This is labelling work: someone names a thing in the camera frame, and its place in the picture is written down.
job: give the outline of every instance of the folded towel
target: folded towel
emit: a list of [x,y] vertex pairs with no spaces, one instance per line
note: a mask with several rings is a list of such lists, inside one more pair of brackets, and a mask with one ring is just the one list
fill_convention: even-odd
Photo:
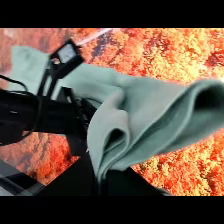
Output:
[[[37,92],[48,55],[13,47],[10,77]],[[60,80],[98,109],[87,135],[99,182],[108,170],[125,170],[155,154],[185,147],[224,126],[224,84],[197,81],[185,87],[82,64]]]

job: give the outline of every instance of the black cable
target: black cable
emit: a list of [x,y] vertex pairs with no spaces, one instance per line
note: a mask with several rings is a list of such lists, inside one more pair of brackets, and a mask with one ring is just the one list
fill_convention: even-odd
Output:
[[23,135],[20,138],[19,141],[22,141],[22,140],[24,140],[26,137],[30,136],[34,132],[34,130],[36,129],[36,127],[37,127],[37,125],[39,123],[39,120],[40,120],[40,117],[41,117],[41,113],[42,113],[42,106],[43,106],[42,98],[40,96],[35,96],[33,93],[28,92],[28,88],[22,82],[19,82],[19,81],[7,78],[7,77],[5,77],[3,75],[0,75],[0,78],[5,79],[6,81],[9,81],[9,82],[13,82],[13,83],[19,84],[19,85],[23,86],[24,89],[25,89],[25,91],[8,91],[8,90],[4,90],[4,91],[7,91],[9,93],[15,93],[15,94],[21,94],[21,95],[30,96],[30,97],[33,97],[35,100],[36,99],[38,100],[38,111],[37,111],[37,116],[36,116],[33,128],[28,133],[26,133],[25,135]]
[[26,85],[23,84],[22,82],[16,81],[16,80],[14,80],[14,79],[10,79],[10,78],[8,78],[8,77],[5,77],[4,75],[0,75],[0,78],[6,80],[6,81],[8,81],[8,82],[12,82],[12,83],[16,83],[16,84],[18,84],[18,85],[21,85],[21,86],[23,86],[23,88],[25,89],[25,91],[28,92],[28,88],[27,88]]

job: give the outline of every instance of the cloth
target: cloth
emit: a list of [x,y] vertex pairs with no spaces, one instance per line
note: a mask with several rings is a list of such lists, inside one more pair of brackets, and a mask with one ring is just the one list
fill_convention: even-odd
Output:
[[[30,47],[12,48],[10,77],[37,93],[48,55]],[[97,180],[108,170],[125,170],[155,154],[195,143],[224,126],[224,84],[197,81],[185,87],[113,69],[82,64],[61,80],[98,109],[87,143]]]

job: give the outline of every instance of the black device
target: black device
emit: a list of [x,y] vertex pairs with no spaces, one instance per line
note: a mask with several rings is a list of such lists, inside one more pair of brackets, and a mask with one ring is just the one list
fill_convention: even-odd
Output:
[[[97,185],[86,141],[88,125],[96,108],[85,99],[76,99],[75,90],[66,87],[60,89],[57,100],[51,100],[57,81],[68,75],[82,62],[84,59],[79,47],[70,39],[49,56],[37,95],[0,90],[0,142],[2,145],[22,140],[26,137],[22,136],[23,131],[29,131],[29,134],[33,131],[64,134],[72,155],[81,156],[47,187],[1,161],[0,186],[13,195],[23,196],[163,196],[158,189],[148,184],[131,168],[124,172],[109,171],[102,186],[99,188]],[[47,95],[44,96],[44,87],[49,77],[52,81]]]

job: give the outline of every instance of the teal fabric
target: teal fabric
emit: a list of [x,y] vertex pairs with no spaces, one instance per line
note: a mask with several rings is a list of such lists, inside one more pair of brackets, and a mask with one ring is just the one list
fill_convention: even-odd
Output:
[[[10,77],[37,92],[48,55],[30,47],[12,49]],[[197,81],[184,87],[113,69],[82,64],[61,80],[98,109],[87,142],[100,182],[108,170],[125,170],[155,154],[185,147],[224,126],[224,84]]]

